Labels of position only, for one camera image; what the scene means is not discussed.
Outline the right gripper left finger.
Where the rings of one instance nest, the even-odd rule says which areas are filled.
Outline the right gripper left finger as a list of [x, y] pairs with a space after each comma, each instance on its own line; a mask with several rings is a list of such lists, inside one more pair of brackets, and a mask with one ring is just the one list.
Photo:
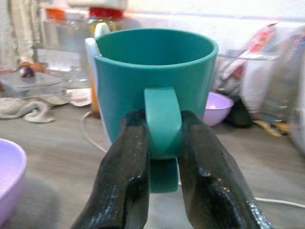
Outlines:
[[142, 229], [149, 208], [148, 130], [143, 110], [124, 116], [73, 229]]

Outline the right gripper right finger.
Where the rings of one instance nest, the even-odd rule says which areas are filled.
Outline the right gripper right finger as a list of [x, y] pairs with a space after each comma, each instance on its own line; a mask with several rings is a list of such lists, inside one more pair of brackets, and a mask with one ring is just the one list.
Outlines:
[[195, 229], [271, 229], [237, 162], [211, 127], [183, 111], [178, 159], [185, 211]]

